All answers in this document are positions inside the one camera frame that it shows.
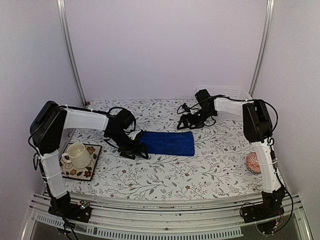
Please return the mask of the dark blue towel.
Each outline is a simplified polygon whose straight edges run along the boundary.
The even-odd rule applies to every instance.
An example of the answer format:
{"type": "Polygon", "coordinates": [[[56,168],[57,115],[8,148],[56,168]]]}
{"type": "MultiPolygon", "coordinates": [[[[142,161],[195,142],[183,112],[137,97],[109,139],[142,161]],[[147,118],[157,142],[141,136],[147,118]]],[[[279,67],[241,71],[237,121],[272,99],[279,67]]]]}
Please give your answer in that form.
{"type": "Polygon", "coordinates": [[[187,156],[195,155],[194,136],[187,132],[144,131],[140,142],[146,144],[149,154],[187,156]]]}

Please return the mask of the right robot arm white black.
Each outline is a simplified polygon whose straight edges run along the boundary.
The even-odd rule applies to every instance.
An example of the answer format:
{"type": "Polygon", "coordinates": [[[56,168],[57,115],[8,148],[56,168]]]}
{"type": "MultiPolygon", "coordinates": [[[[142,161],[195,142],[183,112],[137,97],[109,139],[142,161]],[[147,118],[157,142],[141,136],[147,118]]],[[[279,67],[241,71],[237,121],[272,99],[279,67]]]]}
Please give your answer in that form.
{"type": "Polygon", "coordinates": [[[252,144],[257,155],[262,175],[262,199],[258,213],[269,218],[278,210],[278,203],[284,198],[285,188],[279,180],[277,158],[273,149],[273,131],[267,106],[262,99],[233,99],[226,95],[210,95],[206,89],[195,94],[197,103],[189,107],[186,103],[178,107],[181,115],[177,129],[200,129],[219,112],[237,115],[242,118],[243,135],[252,144]]]}

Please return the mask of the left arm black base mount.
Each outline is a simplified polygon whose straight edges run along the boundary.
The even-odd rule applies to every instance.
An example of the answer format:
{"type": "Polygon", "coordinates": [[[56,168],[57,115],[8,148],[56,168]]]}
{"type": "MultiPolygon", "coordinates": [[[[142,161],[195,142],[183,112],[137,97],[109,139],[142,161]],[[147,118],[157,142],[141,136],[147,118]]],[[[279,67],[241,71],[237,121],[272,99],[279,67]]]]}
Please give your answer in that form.
{"type": "Polygon", "coordinates": [[[67,220],[88,223],[92,213],[91,202],[80,200],[72,203],[70,194],[67,193],[60,198],[51,198],[48,213],[67,220]]]}

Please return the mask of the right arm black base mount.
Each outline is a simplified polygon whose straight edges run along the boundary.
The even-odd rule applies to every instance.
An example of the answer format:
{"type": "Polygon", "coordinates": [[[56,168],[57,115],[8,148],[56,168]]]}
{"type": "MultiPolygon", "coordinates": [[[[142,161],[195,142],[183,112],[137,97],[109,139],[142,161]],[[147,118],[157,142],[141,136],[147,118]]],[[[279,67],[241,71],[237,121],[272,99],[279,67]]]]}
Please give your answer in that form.
{"type": "Polygon", "coordinates": [[[262,203],[246,202],[241,206],[239,214],[245,223],[265,220],[284,214],[285,211],[282,207],[282,200],[285,197],[284,192],[277,193],[274,191],[273,193],[268,193],[262,191],[261,195],[262,203]]]}

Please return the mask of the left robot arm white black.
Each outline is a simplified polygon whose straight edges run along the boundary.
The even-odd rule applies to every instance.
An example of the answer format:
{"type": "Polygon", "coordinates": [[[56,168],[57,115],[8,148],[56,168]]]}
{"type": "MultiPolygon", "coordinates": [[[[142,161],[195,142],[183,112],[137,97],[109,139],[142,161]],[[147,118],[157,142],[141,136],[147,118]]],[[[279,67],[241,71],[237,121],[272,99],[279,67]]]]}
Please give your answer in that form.
{"type": "Polygon", "coordinates": [[[70,217],[75,211],[74,205],[63,198],[68,191],[60,170],[59,147],[65,129],[103,131],[104,137],[115,142],[120,156],[128,159],[135,159],[137,156],[148,159],[147,146],[140,141],[140,137],[129,137],[130,131],[127,129],[130,125],[137,124],[135,117],[123,107],[118,110],[116,115],[112,115],[110,111],[47,101],[32,122],[28,144],[35,150],[41,176],[49,193],[58,199],[54,207],[63,217],[70,217]]]}

